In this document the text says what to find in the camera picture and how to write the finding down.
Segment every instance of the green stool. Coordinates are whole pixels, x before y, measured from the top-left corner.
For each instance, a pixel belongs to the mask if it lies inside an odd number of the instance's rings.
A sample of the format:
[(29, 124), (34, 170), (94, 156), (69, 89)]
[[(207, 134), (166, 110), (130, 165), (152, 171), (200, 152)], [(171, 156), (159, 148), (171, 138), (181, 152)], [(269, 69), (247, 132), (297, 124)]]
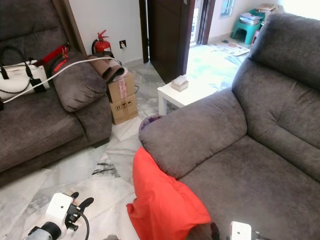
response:
[(245, 30), (246, 35), (245, 35), (244, 44), (247, 44), (247, 45), (250, 45), (252, 43), (252, 40), (254, 39), (256, 31), (258, 31), (261, 28), (261, 23), (265, 20), (265, 14), (262, 12), (256, 12), (254, 9), (252, 9), (251, 11), (249, 11), (249, 13), (255, 16), (263, 17), (263, 18), (260, 19), (260, 23), (254, 26), (250, 26), (240, 21), (237, 21), (232, 33), (232, 38), (234, 39), (239, 29)]

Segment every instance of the dark brown door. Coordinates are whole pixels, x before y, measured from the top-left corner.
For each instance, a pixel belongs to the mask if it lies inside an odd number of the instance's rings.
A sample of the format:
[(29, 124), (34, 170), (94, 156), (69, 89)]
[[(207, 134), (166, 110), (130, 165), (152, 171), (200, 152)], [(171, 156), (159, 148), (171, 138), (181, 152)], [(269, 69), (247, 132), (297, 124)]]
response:
[(165, 83), (186, 74), (195, 0), (147, 0), (150, 61)]

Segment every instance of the red cloth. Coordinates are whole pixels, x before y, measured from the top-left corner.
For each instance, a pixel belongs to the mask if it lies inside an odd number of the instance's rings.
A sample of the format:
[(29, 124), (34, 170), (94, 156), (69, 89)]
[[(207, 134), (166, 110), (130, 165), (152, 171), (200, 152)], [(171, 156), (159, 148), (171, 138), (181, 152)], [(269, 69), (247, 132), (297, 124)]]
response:
[(211, 222), (200, 199), (142, 147), (133, 161), (133, 184), (137, 198), (127, 211), (141, 240), (185, 240), (191, 228)]

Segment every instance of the sofa backrest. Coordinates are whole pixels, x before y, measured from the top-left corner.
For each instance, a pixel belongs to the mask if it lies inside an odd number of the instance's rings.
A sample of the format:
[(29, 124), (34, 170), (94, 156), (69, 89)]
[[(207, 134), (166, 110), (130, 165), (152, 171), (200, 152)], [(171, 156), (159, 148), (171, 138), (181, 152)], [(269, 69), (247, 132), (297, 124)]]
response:
[[(66, 41), (52, 0), (0, 0), (1, 49), (13, 46), (40, 60)], [(5, 65), (20, 62), (14, 52), (4, 55)]]
[(270, 16), (232, 91), (248, 134), (320, 182), (320, 21)]

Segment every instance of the black handbag handle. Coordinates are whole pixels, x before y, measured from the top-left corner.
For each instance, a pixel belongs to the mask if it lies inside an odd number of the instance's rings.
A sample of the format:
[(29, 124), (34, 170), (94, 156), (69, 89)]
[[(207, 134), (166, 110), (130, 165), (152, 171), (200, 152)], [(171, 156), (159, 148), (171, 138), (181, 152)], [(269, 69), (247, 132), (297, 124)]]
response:
[(31, 73), (31, 70), (30, 70), (27, 62), (26, 62), (26, 59), (25, 59), (24, 55), (21, 53), (21, 51), (19, 49), (14, 48), (13, 46), (5, 46), (1, 51), (0, 69), (1, 69), (1, 74), (2, 74), (3, 79), (9, 79), (8, 74), (7, 74), (7, 72), (6, 72), (5, 68), (4, 68), (4, 62), (3, 62), (3, 60), (4, 60), (4, 58), (3, 58), (4, 52), (7, 51), (7, 50), (12, 50), (12, 51), (15, 51), (17, 54), (19, 54), (20, 58), (24, 62), (26, 74), (28, 75), (29, 78), (32, 79), (33, 75)]

